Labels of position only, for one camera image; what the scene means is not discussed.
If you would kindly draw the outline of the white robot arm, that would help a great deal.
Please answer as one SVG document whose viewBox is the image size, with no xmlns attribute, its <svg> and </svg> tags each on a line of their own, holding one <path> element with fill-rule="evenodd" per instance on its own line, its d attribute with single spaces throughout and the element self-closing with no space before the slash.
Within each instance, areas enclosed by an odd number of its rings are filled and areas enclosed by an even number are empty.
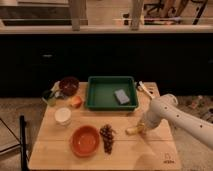
<svg viewBox="0 0 213 171">
<path fill-rule="evenodd" d="M 177 105 L 178 100 L 172 94 L 155 97 L 139 122 L 144 125 L 145 131 L 149 131 L 157 128 L 166 119 L 213 150 L 213 124 L 183 112 Z"/>
</svg>

